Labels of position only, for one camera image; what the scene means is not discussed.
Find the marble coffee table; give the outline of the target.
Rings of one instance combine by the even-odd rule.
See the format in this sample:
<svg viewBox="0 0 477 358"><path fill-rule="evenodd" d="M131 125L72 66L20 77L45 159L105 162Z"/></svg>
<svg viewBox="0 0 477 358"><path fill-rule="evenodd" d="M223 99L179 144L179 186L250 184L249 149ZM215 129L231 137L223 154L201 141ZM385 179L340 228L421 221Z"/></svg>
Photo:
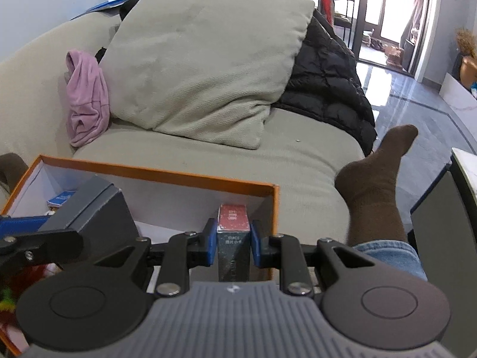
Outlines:
<svg viewBox="0 0 477 358"><path fill-rule="evenodd" d="M456 357L476 356L476 156L453 148L411 208L414 246L428 280L450 302L442 344Z"/></svg>

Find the right leg in jeans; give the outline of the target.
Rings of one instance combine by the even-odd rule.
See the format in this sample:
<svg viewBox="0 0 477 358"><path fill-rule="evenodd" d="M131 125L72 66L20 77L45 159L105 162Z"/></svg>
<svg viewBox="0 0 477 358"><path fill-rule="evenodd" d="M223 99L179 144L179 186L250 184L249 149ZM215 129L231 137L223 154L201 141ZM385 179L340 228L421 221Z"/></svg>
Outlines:
<svg viewBox="0 0 477 358"><path fill-rule="evenodd" d="M411 124L390 129L375 152L339 171L335 189L349 209L349 246L427 280L417 252L408 243L396 204L401 159L417 136L418 129Z"/></svg>

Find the colourful feather shuttlecock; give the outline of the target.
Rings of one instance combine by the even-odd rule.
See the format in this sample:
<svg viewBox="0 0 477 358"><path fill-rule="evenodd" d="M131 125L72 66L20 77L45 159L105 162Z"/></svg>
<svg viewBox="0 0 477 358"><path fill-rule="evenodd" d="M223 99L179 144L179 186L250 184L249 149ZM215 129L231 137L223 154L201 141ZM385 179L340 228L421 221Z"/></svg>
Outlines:
<svg viewBox="0 0 477 358"><path fill-rule="evenodd" d="M1 324L16 325L16 308L20 296L36 282L55 273L52 264L26 267L12 276L1 276Z"/></svg>

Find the copper vase with dried flowers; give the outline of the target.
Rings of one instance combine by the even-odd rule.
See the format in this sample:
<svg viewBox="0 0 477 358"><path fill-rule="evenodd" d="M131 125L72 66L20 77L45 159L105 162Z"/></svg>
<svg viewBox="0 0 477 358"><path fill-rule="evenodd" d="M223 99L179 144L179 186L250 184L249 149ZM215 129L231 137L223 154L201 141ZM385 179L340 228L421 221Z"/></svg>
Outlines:
<svg viewBox="0 0 477 358"><path fill-rule="evenodd" d="M470 90L476 82L476 36L468 29L460 27L456 31L459 49L459 81Z"/></svg>

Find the black puffer jacket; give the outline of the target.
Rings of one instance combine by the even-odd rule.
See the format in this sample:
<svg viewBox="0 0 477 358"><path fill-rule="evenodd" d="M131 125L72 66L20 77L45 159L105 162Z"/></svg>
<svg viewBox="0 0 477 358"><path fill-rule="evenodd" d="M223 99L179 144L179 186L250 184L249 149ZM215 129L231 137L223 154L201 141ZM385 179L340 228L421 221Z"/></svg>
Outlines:
<svg viewBox="0 0 477 358"><path fill-rule="evenodd" d="M285 91L273 107L334 126L353 137L364 155L377 138L371 104L357 75L357 61L317 10L295 57Z"/></svg>

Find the left leg in jeans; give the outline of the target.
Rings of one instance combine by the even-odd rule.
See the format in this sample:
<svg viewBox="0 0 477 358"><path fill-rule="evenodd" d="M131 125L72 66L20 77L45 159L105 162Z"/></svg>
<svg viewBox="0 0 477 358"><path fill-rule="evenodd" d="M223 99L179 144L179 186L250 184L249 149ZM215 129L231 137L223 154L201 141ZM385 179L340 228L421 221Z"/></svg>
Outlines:
<svg viewBox="0 0 477 358"><path fill-rule="evenodd" d="M28 165L18 154L2 154L0 156L1 186L12 193L27 170Z"/></svg>

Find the leg in jeans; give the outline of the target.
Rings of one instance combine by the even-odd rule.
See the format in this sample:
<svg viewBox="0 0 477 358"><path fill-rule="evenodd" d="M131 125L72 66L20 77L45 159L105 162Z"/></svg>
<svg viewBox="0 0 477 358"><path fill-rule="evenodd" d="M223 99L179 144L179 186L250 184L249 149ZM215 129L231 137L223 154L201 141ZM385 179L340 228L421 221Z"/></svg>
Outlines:
<svg viewBox="0 0 477 358"><path fill-rule="evenodd" d="M411 124L390 129L375 152L339 171L335 189L349 209L349 246L427 280L417 252L408 243L396 204L401 159L417 136L418 129Z"/></svg>
<svg viewBox="0 0 477 358"><path fill-rule="evenodd" d="M18 154L2 154L0 156L1 186L12 193L27 170L28 165Z"/></svg>

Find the red card box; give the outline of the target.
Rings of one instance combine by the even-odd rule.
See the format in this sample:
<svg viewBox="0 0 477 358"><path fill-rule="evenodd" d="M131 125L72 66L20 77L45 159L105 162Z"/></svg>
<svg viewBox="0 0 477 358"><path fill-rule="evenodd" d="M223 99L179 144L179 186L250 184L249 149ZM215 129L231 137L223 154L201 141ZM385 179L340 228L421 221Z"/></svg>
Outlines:
<svg viewBox="0 0 477 358"><path fill-rule="evenodd" d="M247 207L222 204L217 226L218 278L220 281L249 280L251 259L251 227Z"/></svg>

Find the pink crumpled garment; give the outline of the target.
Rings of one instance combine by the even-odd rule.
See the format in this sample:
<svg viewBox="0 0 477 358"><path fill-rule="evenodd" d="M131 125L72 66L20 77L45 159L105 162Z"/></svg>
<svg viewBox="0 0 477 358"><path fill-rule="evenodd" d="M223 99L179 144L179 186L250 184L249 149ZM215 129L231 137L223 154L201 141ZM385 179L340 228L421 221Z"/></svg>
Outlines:
<svg viewBox="0 0 477 358"><path fill-rule="evenodd" d="M66 54L69 79L66 98L69 115L66 121L69 143L80 148L91 143L108 128L110 104L103 71L95 56L76 49Z"/></svg>

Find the orange cardboard storage box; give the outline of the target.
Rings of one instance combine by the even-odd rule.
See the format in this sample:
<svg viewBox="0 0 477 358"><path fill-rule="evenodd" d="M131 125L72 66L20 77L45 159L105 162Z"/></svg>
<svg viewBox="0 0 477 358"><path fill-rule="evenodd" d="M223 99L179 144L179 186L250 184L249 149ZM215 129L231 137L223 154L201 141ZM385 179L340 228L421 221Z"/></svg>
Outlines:
<svg viewBox="0 0 477 358"><path fill-rule="evenodd" d="M227 287L218 278L218 250L207 267L202 247L202 230L209 218L218 220L222 204L245 205L250 225L259 220L266 235L276 233L280 191L274 184L46 156L27 170L1 215L52 217L59 209L47 200L95 176L122 191L139 237L72 268L49 263L59 273L29 287L16 308L31 355L118 357L152 328L165 305L184 304L193 277L206 288ZM271 271L251 266L251 259L249 280L270 279Z"/></svg>

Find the dark grey box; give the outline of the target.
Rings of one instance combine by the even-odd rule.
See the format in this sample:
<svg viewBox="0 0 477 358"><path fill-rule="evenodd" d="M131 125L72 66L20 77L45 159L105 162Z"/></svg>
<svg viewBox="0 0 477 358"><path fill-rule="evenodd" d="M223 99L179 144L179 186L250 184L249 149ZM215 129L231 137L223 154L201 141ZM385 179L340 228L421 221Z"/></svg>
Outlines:
<svg viewBox="0 0 477 358"><path fill-rule="evenodd" d="M122 191L98 176L87 180L40 228L41 232L66 230L82 236L83 250L60 262L62 269L96 260L139 237Z"/></svg>

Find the beige cushion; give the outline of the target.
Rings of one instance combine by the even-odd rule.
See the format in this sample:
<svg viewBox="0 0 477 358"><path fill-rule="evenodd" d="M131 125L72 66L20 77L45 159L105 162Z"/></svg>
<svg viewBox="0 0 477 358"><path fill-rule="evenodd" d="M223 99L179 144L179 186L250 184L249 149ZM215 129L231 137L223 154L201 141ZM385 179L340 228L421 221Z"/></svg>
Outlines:
<svg viewBox="0 0 477 358"><path fill-rule="evenodd" d="M100 63L111 114L257 149L314 8L311 0L140 0Z"/></svg>

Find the blue folder on desk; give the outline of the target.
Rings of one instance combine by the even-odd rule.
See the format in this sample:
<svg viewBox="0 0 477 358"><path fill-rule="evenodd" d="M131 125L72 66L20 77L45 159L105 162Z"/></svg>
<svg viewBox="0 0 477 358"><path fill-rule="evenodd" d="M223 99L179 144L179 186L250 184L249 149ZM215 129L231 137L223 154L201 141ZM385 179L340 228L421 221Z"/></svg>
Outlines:
<svg viewBox="0 0 477 358"><path fill-rule="evenodd" d="M100 11L105 11L105 10L109 10L109 9L113 9L113 8L117 8L121 5L123 5L125 2L127 1L130 1L130 0L108 0L106 2L101 2L100 4L94 6L94 7L91 7L89 9L87 9L86 11L84 11L82 14L79 14L77 16L74 16L72 18L72 20L76 19L76 18L79 18L81 16L84 16L84 15L87 15L87 14L90 14L90 13L94 13L94 12L100 12Z"/></svg>

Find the white marble tv cabinet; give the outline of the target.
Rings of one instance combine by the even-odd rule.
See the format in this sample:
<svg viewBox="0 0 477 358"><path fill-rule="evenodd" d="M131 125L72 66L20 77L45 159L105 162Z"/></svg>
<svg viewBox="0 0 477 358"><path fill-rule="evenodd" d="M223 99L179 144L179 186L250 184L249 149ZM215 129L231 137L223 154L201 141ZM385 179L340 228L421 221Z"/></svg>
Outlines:
<svg viewBox="0 0 477 358"><path fill-rule="evenodd" d="M476 99L449 73L445 75L439 96L450 106L462 122L476 122Z"/></svg>

